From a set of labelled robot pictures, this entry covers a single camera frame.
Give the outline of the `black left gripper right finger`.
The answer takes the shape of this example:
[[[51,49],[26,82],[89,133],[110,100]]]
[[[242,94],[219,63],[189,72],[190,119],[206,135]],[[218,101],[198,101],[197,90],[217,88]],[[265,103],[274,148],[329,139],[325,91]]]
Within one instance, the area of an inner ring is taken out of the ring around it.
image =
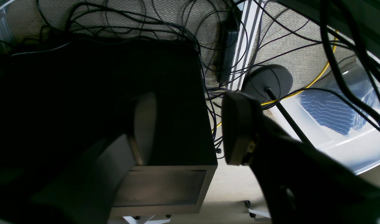
[[[248,165],[274,224],[377,224],[380,187],[312,145],[293,139],[241,92],[222,102],[224,154],[229,165]]]

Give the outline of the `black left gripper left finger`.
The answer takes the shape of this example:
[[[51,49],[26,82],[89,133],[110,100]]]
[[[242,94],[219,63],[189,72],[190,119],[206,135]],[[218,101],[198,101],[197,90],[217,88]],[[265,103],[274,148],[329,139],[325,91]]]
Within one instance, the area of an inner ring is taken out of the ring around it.
[[[32,201],[53,224],[106,224],[125,176],[149,161],[156,119],[156,95],[137,98],[128,131],[94,143]]]

